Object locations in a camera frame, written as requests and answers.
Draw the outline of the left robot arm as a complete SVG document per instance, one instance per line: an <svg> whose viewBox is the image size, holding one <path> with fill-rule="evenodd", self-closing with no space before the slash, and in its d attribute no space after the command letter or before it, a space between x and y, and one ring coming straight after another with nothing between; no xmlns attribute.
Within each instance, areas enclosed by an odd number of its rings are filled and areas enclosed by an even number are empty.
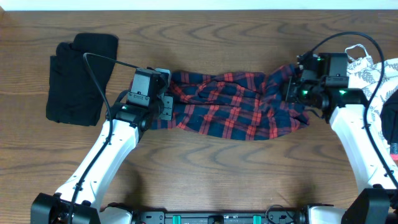
<svg viewBox="0 0 398 224"><path fill-rule="evenodd" d="M30 209L31 223L132 223L133 212L110 206L104 195L127 155L155 119L170 119L173 99L165 95L170 70L138 68L127 100L111 107L111 116L73 175L53 195L38 194Z"/></svg>

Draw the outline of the red navy plaid shirt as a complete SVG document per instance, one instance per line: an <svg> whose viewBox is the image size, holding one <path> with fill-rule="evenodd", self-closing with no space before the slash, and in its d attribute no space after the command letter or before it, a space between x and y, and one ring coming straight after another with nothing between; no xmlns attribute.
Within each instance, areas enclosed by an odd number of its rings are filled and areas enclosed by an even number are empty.
<svg viewBox="0 0 398 224"><path fill-rule="evenodd" d="M174 99L172 119L157 119L151 128L243 141L285 136L310 124L304 105L286 103L282 97L281 86L295 74L292 64L269 75L174 72L167 91Z"/></svg>

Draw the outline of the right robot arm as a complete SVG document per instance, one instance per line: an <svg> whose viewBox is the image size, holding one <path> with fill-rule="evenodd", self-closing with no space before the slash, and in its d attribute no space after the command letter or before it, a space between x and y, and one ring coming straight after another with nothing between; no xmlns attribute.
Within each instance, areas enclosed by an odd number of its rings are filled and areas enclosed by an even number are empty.
<svg viewBox="0 0 398 224"><path fill-rule="evenodd" d="M321 110L339 137L358 197L347 209L307 205L297 223L397 222L397 60L374 63L347 53L298 57L284 98Z"/></svg>

